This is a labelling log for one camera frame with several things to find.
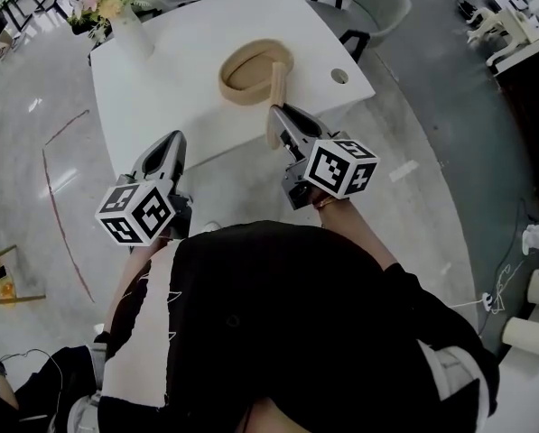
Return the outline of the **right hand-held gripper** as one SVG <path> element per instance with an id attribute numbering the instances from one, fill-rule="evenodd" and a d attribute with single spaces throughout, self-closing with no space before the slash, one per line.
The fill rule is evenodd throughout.
<path id="1" fill-rule="evenodd" d="M 332 133 L 320 119 L 289 104 L 271 106 L 269 124 L 294 158 L 282 180 L 293 209 L 309 206 L 314 188 L 337 199 L 366 189 L 379 158 L 365 144 L 344 132 Z"/>

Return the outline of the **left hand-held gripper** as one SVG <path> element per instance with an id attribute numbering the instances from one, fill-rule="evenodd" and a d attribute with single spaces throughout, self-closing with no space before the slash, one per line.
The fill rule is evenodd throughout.
<path id="1" fill-rule="evenodd" d="M 119 245 L 149 246 L 157 239 L 189 235 L 192 197 L 177 190 L 184 172 L 187 140 L 170 132 L 136 160 L 131 176 L 108 189 L 95 219 Z"/>

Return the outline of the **person's right forearm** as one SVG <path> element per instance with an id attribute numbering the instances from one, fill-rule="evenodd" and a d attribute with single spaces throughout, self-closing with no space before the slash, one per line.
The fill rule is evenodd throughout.
<path id="1" fill-rule="evenodd" d="M 397 263 L 396 258 L 348 198 L 336 199 L 333 196 L 327 196 L 315 202 L 313 206 L 324 228 L 360 246 L 376 260 L 383 270 Z"/>

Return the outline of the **person's left forearm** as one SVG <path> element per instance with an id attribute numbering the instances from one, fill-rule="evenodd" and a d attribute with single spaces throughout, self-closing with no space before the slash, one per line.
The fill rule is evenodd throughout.
<path id="1" fill-rule="evenodd" d="M 129 287 L 130 283 L 135 279 L 137 274 L 145 267 L 151 257 L 161 250 L 166 242 L 163 239 L 157 239 L 150 246 L 136 246 L 127 257 L 125 268 L 122 277 L 116 287 L 116 292 L 108 307 L 104 328 L 106 332 L 110 332 L 113 317 L 116 308 Z"/>

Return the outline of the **white table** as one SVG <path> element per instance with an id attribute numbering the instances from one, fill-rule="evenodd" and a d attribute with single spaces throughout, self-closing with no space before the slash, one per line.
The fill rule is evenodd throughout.
<path id="1" fill-rule="evenodd" d="M 287 100 L 312 115 L 339 112 L 374 95 L 346 48 L 305 0 L 202 0 L 144 24 L 154 44 L 134 62 L 116 41 L 91 55 L 98 112 L 114 173 L 128 173 L 154 142 L 187 139 L 187 167 L 265 135 L 266 103 L 237 106 L 219 92 L 218 71 L 242 45 L 281 41 L 293 54 Z M 348 83 L 330 76 L 343 69 Z"/>

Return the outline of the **white vase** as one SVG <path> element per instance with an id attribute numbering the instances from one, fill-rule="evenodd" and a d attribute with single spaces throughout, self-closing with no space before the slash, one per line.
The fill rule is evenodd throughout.
<path id="1" fill-rule="evenodd" d="M 112 33 L 124 54 L 134 62 L 147 61 L 154 52 L 154 44 L 134 13 L 131 5 L 124 5 L 110 19 Z"/>

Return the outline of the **grey chair behind table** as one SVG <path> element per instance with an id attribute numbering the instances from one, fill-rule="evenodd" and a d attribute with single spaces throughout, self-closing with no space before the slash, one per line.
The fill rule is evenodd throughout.
<path id="1" fill-rule="evenodd" d="M 412 8 L 411 0 L 310 0 L 309 5 L 355 62 L 379 46 Z"/>

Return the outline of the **person's black white top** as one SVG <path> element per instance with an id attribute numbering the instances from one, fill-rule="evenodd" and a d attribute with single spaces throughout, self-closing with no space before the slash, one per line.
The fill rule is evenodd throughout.
<path id="1" fill-rule="evenodd" d="M 100 433 L 478 433 L 495 356 L 401 265 L 261 221 L 136 263 L 102 336 Z"/>

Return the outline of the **cream ornate table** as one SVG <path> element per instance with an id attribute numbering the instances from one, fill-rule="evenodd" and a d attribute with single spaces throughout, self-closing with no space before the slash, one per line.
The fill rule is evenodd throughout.
<path id="1" fill-rule="evenodd" d="M 491 54 L 488 68 L 503 72 L 539 53 L 539 0 L 529 3 L 527 12 L 516 10 L 512 1 L 497 13 L 486 7 L 477 9 L 466 21 L 468 26 L 480 19 L 475 29 L 467 31 L 467 44 L 482 41 L 492 35 L 505 38 L 506 46 Z"/>

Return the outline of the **dark wooden cabinet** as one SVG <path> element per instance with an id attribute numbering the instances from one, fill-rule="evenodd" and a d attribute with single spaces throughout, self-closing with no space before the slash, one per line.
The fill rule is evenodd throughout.
<path id="1" fill-rule="evenodd" d="M 539 198 L 539 51 L 508 69 L 498 62 L 492 71 L 521 130 Z"/>

